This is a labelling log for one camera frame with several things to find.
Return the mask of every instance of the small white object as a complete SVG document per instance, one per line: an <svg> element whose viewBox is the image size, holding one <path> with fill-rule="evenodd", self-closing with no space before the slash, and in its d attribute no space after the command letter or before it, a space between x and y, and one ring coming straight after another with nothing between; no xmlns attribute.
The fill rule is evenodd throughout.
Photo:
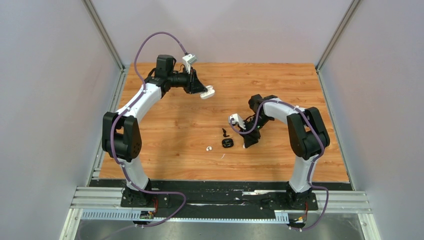
<svg viewBox="0 0 424 240"><path fill-rule="evenodd" d="M182 64L184 64L187 73L190 73L190 71L192 70L192 64L197 62L197 60L198 58L196 57L196 55L191 53L182 57Z"/></svg>

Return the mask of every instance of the black mounting bracket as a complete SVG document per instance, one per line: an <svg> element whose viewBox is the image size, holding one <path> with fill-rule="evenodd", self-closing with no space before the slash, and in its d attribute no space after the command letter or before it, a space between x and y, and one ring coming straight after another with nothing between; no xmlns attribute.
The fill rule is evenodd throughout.
<svg viewBox="0 0 424 240"><path fill-rule="evenodd" d="M311 190L298 193L299 198L296 201L293 201L293 195L289 191L269 192L267 196L270 199L268 206L271 210L305 210L305 203L309 210L318 210L317 197Z"/></svg>
<svg viewBox="0 0 424 240"><path fill-rule="evenodd" d="M111 158L113 158L111 130L117 117L117 112L106 112L103 116L101 148L103 151L108 152ZM123 133L117 132L121 128L123 128ZM137 118L134 116L122 116L113 130L113 140L118 158L124 159L129 163L135 159L142 150L142 137Z"/></svg>
<svg viewBox="0 0 424 240"><path fill-rule="evenodd" d="M149 179L144 190L152 191L152 181ZM122 191L120 206L123 208L152 208L156 198L158 208L168 208L170 206L169 194L149 194L138 190L132 190L125 185Z"/></svg>

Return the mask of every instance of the aluminum frame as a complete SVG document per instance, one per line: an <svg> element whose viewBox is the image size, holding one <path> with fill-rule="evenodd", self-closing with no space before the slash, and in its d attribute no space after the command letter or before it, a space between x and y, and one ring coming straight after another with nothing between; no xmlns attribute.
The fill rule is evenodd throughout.
<svg viewBox="0 0 424 240"><path fill-rule="evenodd" d="M315 66L315 69L317 72L319 72L324 64L326 63L331 51L333 50L333 47L336 45L337 41L339 40L339 37L342 35L343 31L345 30L346 26L348 25L349 21L351 20L352 16L355 14L356 9L358 8L359 4L362 2L362 0L352 0L350 3L349 8L347 9L346 13L344 14L343 18L341 19L340 24L338 25L337 29L335 30L330 42L328 43L327 47L324 50L324 53L322 54L321 58L319 59L318 63Z"/></svg>
<svg viewBox="0 0 424 240"><path fill-rule="evenodd" d="M349 173L348 164L346 163L345 154L343 152L344 147L341 144L341 141L340 141L340 138L339 138L339 134L338 134L340 132L340 129L339 129L339 126L337 125L337 123L334 121L333 106L332 106L331 102L328 101L328 98L327 98L327 94L326 94L328 92L327 91L327 87L326 87L325 83L323 82L321 72L320 71L317 71L316 72L316 75L318 76L318 80L319 80L319 84L321 86L322 94L324 95L325 104L327 105L327 108L328 108L328 114L330 116L331 123L332 123L332 125L334 127L335 138L337 140L338 147L340 149L341 159L343 159L344 168L346 169L347 177L349 178L349 183L352 186L352 188L355 190L356 189L356 186L351 181L351 174Z"/></svg>
<svg viewBox="0 0 424 240"><path fill-rule="evenodd" d="M124 63L122 62L121 57L119 56L117 49L115 48L114 44L112 43L112 40L109 37L109 34L106 31L105 26L103 25L102 21L100 20L100 17L97 14L97 11L96 11L96 8L94 7L93 2L91 0L81 0L81 1L82 1L82 3L84 3L84 6L87 9L87 12L90 15L91 19L93 20L93 23L96 26L99 34L101 35L101 38L103 39L104 44L106 44L106 47L110 52L110 55L113 57L113 60L115 61L118 68L121 71L123 71L125 69Z"/></svg>
<svg viewBox="0 0 424 240"><path fill-rule="evenodd" d="M153 211L152 207L121 207L122 187L77 187L60 240L73 240L77 234L80 220L121 220L137 219L140 211ZM266 195L269 192L285 190L242 191L243 195ZM326 200L325 191L314 191L321 210ZM357 214L366 240L379 240L380 235L374 216L364 191L329 191L326 214ZM319 214L321 211L309 211ZM275 210L275 219L221 219L221 218L172 218L171 222L190 223L252 223L284 224L288 214L303 213L301 210Z"/></svg>
<svg viewBox="0 0 424 240"><path fill-rule="evenodd" d="M119 80L117 81L115 93L113 95L113 99L110 105L110 111L115 111L119 105L119 100L121 99L121 95L123 92L124 84L126 82L126 78L128 75L128 67L124 66L121 58L119 57L118 52L116 51L105 27L103 26L96 9L91 0L82 0L85 7L87 8L88 13L90 14L95 26L97 27L100 35L102 36L106 46L108 47L110 54L115 60L118 67L121 69L121 74L119 76ZM325 49L323 55L321 56L318 64L316 65L316 72L318 75L318 79L321 84L322 91L324 93L324 97L327 103L327 107L330 112L331 121L334 125L337 141L339 141L339 137L337 135L337 126L334 124L332 112L332 106L327 101L326 97L326 87L323 85L321 81L320 70L326 62L328 56L330 55L334 45L337 43L339 37L343 33L346 25L349 20L355 13L359 3L361 0L352 0L346 14L344 15L342 21L340 22L337 30L335 31L331 41L328 43L327 48ZM349 170L346 165L346 161L343 155L343 150L341 151L343 156L343 161L347 170L347 174L349 175ZM91 180L99 179L100 169L103 163L105 153L102 151L101 144L97 149L96 158L94 159L93 168L91 171L91 175L88 178L87 186ZM72 200L71 206L69 208L69 212L66 218L66 221L63 226L63 230L60 235L60 240L73 240L77 234L78 226L80 224L81 219L90 219L93 218L93 214L90 213L99 213L98 216L103 216L103 219L108 220L128 220L129 216L132 213L140 212L140 211L152 211L153 208L123 208L120 206L121 197L122 197L122 188L120 187L77 187L75 191L74 198ZM266 194L268 192L284 192L283 190L255 190L253 192L243 192L246 195L260 195ZM326 193L325 191L314 191L318 201L319 209L322 209ZM275 221L264 221L264 223L280 223L285 220L285 216L289 213L299 213L302 211L296 210L279 210L275 211L276 220ZM320 211L310 211L312 213L319 213ZM374 220L374 216L371 211L370 204L368 202L368 198L366 193L363 191L330 191L329 202L327 206L326 213L347 213L347 214L357 214L361 223L361 228L363 235L366 240L380 240L380 235ZM222 220L219 219L199 219L199 218L172 218L172 222L219 222ZM230 219L224 220L224 222L249 222L249 223L259 223L262 219Z"/></svg>

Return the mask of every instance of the metal floor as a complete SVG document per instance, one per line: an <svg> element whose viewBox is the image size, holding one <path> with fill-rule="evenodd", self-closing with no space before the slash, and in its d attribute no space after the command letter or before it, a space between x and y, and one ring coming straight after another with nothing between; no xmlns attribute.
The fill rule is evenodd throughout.
<svg viewBox="0 0 424 240"><path fill-rule="evenodd" d="M308 214L313 224L317 213ZM133 225L131 221L81 220L81 240L100 240L114 231ZM313 229L296 232L285 224L275 223L205 223L166 222L152 228L132 228L113 235L108 240L364 240L358 215L326 213Z"/></svg>

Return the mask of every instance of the red wire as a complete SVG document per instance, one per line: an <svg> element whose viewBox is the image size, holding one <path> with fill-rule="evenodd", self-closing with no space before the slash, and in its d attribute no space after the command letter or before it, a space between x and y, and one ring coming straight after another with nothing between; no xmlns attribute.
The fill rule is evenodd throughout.
<svg viewBox="0 0 424 240"><path fill-rule="evenodd" d="M306 209L305 209L305 214L302 216L302 218L308 218L308 203L307 202L305 202L305 206L306 206Z"/></svg>
<svg viewBox="0 0 424 240"><path fill-rule="evenodd" d="M157 212L158 212L158 199L155 198L154 199L154 213L157 213Z"/></svg>

